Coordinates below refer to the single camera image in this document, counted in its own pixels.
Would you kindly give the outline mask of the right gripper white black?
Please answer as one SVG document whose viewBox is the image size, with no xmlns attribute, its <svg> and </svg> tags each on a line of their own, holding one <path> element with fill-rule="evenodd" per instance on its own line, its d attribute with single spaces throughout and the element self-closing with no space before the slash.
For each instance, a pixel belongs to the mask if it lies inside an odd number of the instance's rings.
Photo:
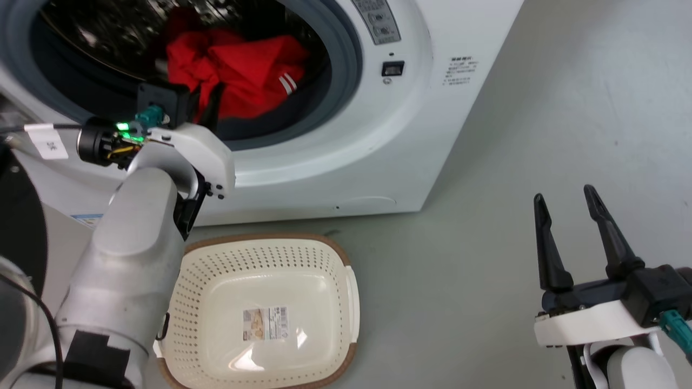
<svg viewBox="0 0 692 389">
<path fill-rule="evenodd" d="M 595 187 L 584 185 L 583 191 L 591 219 L 599 229 L 609 280 L 574 285 L 557 249 L 547 204 L 541 193 L 536 194 L 533 203 L 538 273 L 544 294 L 534 334 L 541 346 L 586 345 L 659 330 L 655 323 L 638 324 L 621 302 L 626 288 L 623 280 L 636 269 L 645 268 L 645 262 L 634 254 Z"/>
</svg>

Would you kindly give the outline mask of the grey instruction panel sticker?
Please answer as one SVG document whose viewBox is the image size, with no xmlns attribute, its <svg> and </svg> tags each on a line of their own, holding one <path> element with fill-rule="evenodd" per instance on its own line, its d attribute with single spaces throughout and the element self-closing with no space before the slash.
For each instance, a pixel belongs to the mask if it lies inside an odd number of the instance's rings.
<svg viewBox="0 0 692 389">
<path fill-rule="evenodd" d="M 376 46 L 401 41 L 395 15 L 387 0 L 351 0 Z"/>
</svg>

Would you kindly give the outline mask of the grey rubber door gasket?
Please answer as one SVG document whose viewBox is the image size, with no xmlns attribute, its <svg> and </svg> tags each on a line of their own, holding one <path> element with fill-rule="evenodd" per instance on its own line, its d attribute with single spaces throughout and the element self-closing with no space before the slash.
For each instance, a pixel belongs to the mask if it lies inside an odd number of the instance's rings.
<svg viewBox="0 0 692 389">
<path fill-rule="evenodd" d="M 218 119 L 215 134 L 233 151 L 317 130 L 356 92 L 361 45 L 336 0 L 0 0 L 0 66 L 54 112 L 136 130 L 139 84 L 166 82 L 151 46 L 178 6 L 197 11 L 206 28 L 253 39 L 287 33 L 309 51 L 307 79 L 286 103 L 251 120 Z"/>
</svg>

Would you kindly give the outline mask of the cream perforated laundry basket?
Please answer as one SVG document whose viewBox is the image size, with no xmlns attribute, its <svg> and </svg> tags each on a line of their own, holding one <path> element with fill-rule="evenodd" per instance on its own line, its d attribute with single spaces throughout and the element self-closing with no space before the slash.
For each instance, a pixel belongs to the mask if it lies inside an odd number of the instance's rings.
<svg viewBox="0 0 692 389">
<path fill-rule="evenodd" d="M 243 340 L 243 311 L 287 307 L 289 338 Z M 154 343 L 170 389 L 322 389 L 357 351 L 360 296 L 346 252 L 316 234 L 194 243 Z"/>
</svg>

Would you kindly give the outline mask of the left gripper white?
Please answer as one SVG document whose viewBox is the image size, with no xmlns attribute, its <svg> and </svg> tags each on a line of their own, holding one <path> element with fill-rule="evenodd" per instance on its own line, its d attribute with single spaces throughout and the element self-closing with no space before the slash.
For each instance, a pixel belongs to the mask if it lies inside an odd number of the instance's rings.
<svg viewBox="0 0 692 389">
<path fill-rule="evenodd" d="M 183 239 L 192 231 L 204 200 L 227 199 L 235 187 L 231 150 L 215 135 L 224 89 L 219 83 L 210 92 L 201 111 L 201 126 L 184 123 L 175 130 L 150 128 L 128 166 L 128 175 L 154 168 L 170 177 L 178 191 L 173 221 Z"/>
</svg>

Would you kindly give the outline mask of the white front-load washing machine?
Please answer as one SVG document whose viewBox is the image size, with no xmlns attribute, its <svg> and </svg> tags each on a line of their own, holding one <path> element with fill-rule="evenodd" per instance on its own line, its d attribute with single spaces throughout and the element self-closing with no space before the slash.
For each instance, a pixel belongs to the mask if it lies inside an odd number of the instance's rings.
<svg viewBox="0 0 692 389">
<path fill-rule="evenodd" d="M 272 147 L 231 150 L 236 183 L 197 226 L 417 212 L 524 0 L 387 0 L 401 41 L 376 46 L 351 0 L 362 74 L 326 124 Z M 78 123 L 0 66 L 0 93 L 40 123 Z"/>
</svg>

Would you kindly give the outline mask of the paper product label sticker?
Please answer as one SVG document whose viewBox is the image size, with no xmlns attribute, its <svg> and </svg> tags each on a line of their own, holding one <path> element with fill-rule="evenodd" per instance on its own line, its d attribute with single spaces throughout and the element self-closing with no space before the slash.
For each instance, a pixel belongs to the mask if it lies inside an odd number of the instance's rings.
<svg viewBox="0 0 692 389">
<path fill-rule="evenodd" d="M 243 311 L 243 340 L 284 340 L 289 338 L 287 307 L 250 308 Z"/>
</svg>

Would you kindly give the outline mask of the red garment with white stripes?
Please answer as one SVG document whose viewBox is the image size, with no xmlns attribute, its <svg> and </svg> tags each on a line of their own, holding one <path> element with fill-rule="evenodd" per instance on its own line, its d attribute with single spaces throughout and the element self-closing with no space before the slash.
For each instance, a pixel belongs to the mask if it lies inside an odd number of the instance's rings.
<svg viewBox="0 0 692 389">
<path fill-rule="evenodd" d="M 278 108 L 297 90 L 310 55 L 289 35 L 249 41 L 230 29 L 208 29 L 197 11 L 182 6 L 171 10 L 163 35 L 168 81 L 198 91 L 200 109 L 222 86 L 222 119 L 251 120 Z"/>
</svg>

